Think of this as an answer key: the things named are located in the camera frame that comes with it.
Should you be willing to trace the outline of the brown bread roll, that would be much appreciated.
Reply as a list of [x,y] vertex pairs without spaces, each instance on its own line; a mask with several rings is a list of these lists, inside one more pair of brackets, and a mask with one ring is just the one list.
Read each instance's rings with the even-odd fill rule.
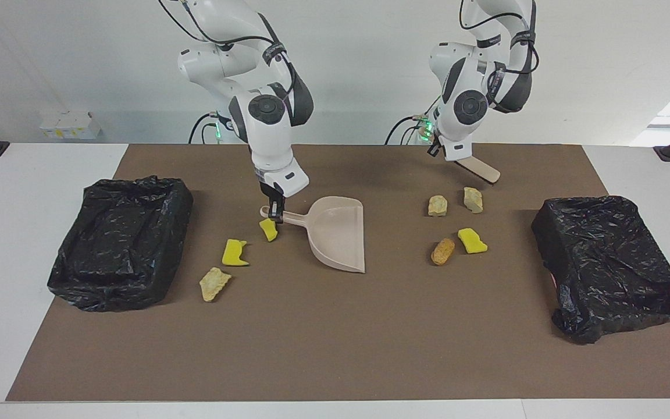
[[455,242],[450,238],[439,241],[430,254],[431,262],[436,266],[445,265],[454,254]]

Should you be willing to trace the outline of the brown table mat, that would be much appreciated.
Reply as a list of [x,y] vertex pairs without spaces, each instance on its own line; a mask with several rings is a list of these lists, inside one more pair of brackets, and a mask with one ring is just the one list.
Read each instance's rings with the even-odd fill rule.
[[[266,204],[244,145],[131,145],[117,179],[179,178],[194,197],[183,260],[163,302],[87,313],[54,298],[8,401],[229,401],[670,398],[670,323],[577,345],[551,322],[557,302],[531,224],[549,198],[606,193],[571,145],[479,145],[494,186],[422,148],[299,145],[308,188],[365,207],[365,273],[328,268],[300,226],[267,242]],[[464,205],[482,193],[484,211]],[[431,196],[447,215],[427,214]],[[489,249],[467,254],[472,228]],[[430,254],[455,242],[445,265]],[[222,263],[247,241],[249,266]],[[213,267],[232,279],[204,302]]]

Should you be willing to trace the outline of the white wall socket box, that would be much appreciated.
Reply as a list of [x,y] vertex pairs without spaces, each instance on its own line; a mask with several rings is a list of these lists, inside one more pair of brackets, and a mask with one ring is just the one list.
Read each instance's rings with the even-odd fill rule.
[[89,111],[43,112],[39,128],[49,140],[96,140],[102,133]]

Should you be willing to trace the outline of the beige plastic dustpan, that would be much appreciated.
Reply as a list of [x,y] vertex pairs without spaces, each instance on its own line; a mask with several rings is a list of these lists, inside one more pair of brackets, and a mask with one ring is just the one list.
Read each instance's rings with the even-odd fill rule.
[[325,196],[304,215],[284,211],[282,221],[306,229],[309,247],[319,262],[365,273],[364,207],[357,199]]

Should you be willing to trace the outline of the beige hand brush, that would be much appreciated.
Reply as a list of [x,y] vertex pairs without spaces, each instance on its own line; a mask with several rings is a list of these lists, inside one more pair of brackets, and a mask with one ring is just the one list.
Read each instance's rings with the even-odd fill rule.
[[501,177],[500,171],[474,156],[457,160],[455,161],[455,164],[459,165],[463,169],[468,170],[470,173],[474,174],[476,177],[481,178],[484,182],[489,184],[497,183]]

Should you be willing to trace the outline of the black bag lined bin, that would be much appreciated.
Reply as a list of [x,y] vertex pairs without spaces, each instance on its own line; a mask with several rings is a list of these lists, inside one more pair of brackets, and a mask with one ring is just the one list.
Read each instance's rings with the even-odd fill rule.
[[103,179],[80,211],[47,287],[85,312],[143,310],[165,299],[181,260],[194,198],[181,179]]
[[531,229],[555,282],[551,321],[572,342],[670,322],[670,263],[635,202],[548,199]]

